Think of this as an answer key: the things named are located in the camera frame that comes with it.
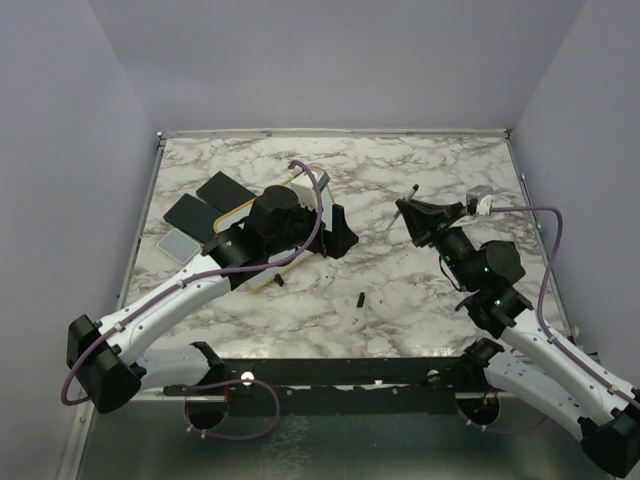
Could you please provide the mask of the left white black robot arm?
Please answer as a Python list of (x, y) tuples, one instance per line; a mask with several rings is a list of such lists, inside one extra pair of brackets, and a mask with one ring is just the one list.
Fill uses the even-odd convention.
[(68, 377), (60, 399), (67, 406), (78, 382), (100, 413), (112, 412), (139, 392), (170, 386), (206, 395), (224, 378), (221, 360), (205, 342), (179, 349), (152, 344), (205, 304), (304, 252), (340, 259), (359, 241), (344, 208), (310, 187), (267, 187), (246, 214), (216, 233), (201, 253), (169, 280), (119, 311), (68, 327)]

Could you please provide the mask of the yellow framed whiteboard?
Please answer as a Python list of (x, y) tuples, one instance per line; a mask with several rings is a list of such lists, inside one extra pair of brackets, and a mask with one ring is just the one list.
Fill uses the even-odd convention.
[(265, 188), (261, 195), (214, 222), (218, 236), (235, 232), (240, 237), (236, 246), (251, 254), (249, 260), (235, 260), (233, 266), (266, 266), (259, 271), (235, 274), (236, 284), (244, 284), (251, 290), (261, 289), (311, 254), (318, 253), (317, 235), (323, 227), (331, 228), (332, 195), (329, 211), (323, 212), (322, 204), (316, 210), (308, 209), (287, 186), (291, 179)]

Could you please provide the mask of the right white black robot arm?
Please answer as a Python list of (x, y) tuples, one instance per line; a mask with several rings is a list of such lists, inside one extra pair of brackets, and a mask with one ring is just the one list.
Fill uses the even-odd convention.
[(639, 390), (616, 376), (559, 333), (516, 290), (524, 276), (510, 241), (476, 248), (457, 221), (491, 215), (489, 199), (434, 205), (415, 199), (396, 203), (417, 247), (435, 249), (459, 287), (473, 323), (489, 333), (465, 351), (461, 383), (509, 392), (561, 425), (601, 470), (626, 477), (639, 462)]

